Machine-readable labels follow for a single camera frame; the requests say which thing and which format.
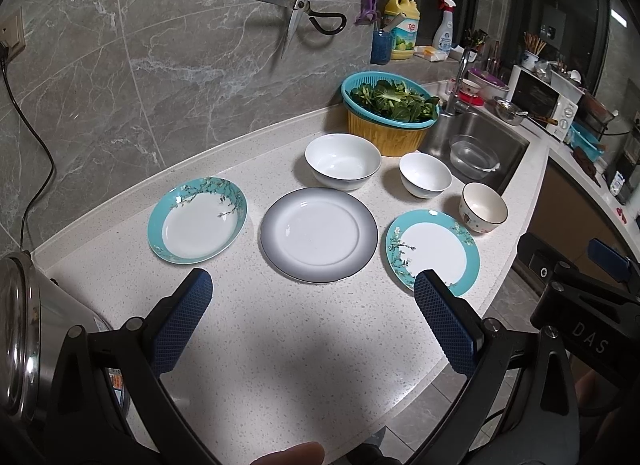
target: hand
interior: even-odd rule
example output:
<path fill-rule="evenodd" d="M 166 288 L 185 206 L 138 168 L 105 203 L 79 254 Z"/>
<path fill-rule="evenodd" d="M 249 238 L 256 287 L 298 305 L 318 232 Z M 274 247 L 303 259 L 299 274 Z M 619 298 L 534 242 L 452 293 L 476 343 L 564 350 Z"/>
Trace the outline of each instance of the hand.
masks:
<path fill-rule="evenodd" d="M 322 465 L 324 448 L 317 441 L 301 443 L 258 458 L 251 465 Z"/>

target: pressure cooker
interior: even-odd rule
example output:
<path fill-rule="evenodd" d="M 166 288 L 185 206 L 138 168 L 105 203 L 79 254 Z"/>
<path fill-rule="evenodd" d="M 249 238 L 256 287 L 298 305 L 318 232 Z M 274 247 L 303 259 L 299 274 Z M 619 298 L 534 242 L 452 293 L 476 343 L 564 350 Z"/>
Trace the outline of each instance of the pressure cooker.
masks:
<path fill-rule="evenodd" d="M 111 329 L 39 271 L 28 252 L 0 259 L 0 409 L 15 422 L 44 421 L 53 372 L 66 331 Z M 126 394 L 119 371 L 109 370 L 121 406 Z"/>

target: yellow dish soap bottle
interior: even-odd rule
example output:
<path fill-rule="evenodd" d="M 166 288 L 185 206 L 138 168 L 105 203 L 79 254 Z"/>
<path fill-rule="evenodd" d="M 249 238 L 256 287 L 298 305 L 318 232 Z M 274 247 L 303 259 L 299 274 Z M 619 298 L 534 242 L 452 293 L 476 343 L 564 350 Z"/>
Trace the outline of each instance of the yellow dish soap bottle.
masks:
<path fill-rule="evenodd" d="M 400 12 L 406 19 L 391 31 L 391 59 L 408 59 L 414 54 L 420 12 L 415 0 L 389 0 L 385 7 L 385 23 L 390 23 Z"/>

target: screw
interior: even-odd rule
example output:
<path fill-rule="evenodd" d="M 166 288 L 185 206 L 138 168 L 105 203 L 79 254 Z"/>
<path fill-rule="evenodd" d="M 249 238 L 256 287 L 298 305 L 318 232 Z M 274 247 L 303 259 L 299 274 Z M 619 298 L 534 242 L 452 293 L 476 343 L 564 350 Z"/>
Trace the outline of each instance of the screw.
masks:
<path fill-rule="evenodd" d="M 493 332 L 500 330 L 500 328 L 502 327 L 502 324 L 500 324 L 500 321 L 498 321 L 497 319 L 494 319 L 493 317 L 487 317 L 482 321 L 482 324 L 484 324 L 484 327 L 487 328 L 487 330 L 493 331 Z"/>
<path fill-rule="evenodd" d="M 66 332 L 66 334 L 71 337 L 72 339 L 75 339 L 76 337 L 78 337 L 80 334 L 82 333 L 82 326 L 78 326 L 78 324 L 76 324 L 75 326 L 72 326 L 71 328 L 69 328 L 69 330 Z"/>
<path fill-rule="evenodd" d="M 555 339 L 558 337 L 558 330 L 556 330 L 556 328 L 554 328 L 553 326 L 545 326 L 545 334 L 547 334 L 552 339 Z"/>
<path fill-rule="evenodd" d="M 129 331 L 135 331 L 137 329 L 140 329 L 140 327 L 142 326 L 142 319 L 140 317 L 132 317 L 125 323 L 124 326 L 126 326 Z"/>

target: wall outlet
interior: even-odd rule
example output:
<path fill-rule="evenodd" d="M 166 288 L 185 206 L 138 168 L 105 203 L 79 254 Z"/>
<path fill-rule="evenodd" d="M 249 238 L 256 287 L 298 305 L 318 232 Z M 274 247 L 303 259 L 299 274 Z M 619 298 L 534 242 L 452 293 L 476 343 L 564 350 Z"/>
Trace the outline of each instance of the wall outlet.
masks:
<path fill-rule="evenodd" d="M 0 23 L 0 41 L 9 46 L 9 60 L 24 50 L 24 26 L 22 24 L 22 8 L 18 8 L 7 19 Z"/>

